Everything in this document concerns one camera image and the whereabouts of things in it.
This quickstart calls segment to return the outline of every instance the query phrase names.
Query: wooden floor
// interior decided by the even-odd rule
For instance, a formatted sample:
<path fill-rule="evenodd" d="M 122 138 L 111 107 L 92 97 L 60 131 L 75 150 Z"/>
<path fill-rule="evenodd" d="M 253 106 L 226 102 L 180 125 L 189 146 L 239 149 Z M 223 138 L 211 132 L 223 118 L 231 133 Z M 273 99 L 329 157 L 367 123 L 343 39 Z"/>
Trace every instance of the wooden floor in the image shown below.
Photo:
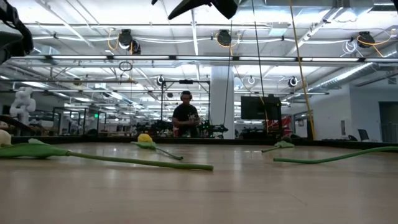
<path fill-rule="evenodd" d="M 75 152 L 173 161 L 132 144 L 65 144 Z M 398 154 L 319 165 L 272 162 L 354 152 L 298 147 L 164 145 L 213 172 L 74 157 L 0 160 L 0 223 L 349 223 L 398 221 Z"/>

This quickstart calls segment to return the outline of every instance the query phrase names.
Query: white column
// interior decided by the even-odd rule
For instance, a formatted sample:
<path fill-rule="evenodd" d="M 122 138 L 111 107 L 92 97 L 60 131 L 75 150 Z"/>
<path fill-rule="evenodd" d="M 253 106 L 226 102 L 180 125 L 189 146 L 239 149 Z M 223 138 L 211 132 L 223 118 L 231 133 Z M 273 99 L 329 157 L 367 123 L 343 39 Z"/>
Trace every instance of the white column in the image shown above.
<path fill-rule="evenodd" d="M 234 75 L 231 67 L 215 66 L 211 68 L 210 118 L 213 125 L 224 124 L 228 128 L 228 132 L 224 133 L 224 139 L 234 139 Z"/>

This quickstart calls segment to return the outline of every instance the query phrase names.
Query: person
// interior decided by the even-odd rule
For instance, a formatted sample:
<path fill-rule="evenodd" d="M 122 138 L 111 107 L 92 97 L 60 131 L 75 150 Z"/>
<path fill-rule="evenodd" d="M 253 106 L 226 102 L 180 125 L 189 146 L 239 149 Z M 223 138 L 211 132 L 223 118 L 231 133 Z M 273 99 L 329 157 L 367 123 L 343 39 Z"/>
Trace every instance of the person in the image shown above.
<path fill-rule="evenodd" d="M 178 128 L 176 135 L 178 137 L 182 137 L 184 135 L 197 137 L 199 115 L 197 109 L 190 104 L 192 94 L 189 91 L 183 91 L 180 99 L 182 100 L 182 104 L 174 109 L 172 120 L 173 125 Z"/>

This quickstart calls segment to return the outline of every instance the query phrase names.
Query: headphones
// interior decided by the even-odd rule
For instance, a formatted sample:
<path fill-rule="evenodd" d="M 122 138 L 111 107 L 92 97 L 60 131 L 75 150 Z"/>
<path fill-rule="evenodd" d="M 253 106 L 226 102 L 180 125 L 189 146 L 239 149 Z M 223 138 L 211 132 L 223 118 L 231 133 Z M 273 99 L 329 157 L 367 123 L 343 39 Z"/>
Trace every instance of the headphones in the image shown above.
<path fill-rule="evenodd" d="M 182 91 L 180 95 L 180 100 L 182 100 L 182 95 L 189 95 L 189 99 L 192 100 L 192 94 L 190 91 Z"/>

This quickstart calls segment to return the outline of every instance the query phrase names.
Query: black t-shirt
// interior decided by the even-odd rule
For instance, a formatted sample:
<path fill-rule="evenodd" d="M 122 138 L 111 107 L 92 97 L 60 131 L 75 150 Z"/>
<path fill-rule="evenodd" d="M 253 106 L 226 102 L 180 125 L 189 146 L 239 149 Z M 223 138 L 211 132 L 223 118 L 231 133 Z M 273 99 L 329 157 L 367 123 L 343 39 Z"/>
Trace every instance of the black t-shirt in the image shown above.
<path fill-rule="evenodd" d="M 194 106 L 181 104 L 174 109 L 173 118 L 176 118 L 178 121 L 196 121 L 199 119 L 199 115 Z M 190 131 L 191 137 L 198 135 L 196 126 L 182 125 L 178 128 L 178 136 L 187 134 L 188 131 Z"/>

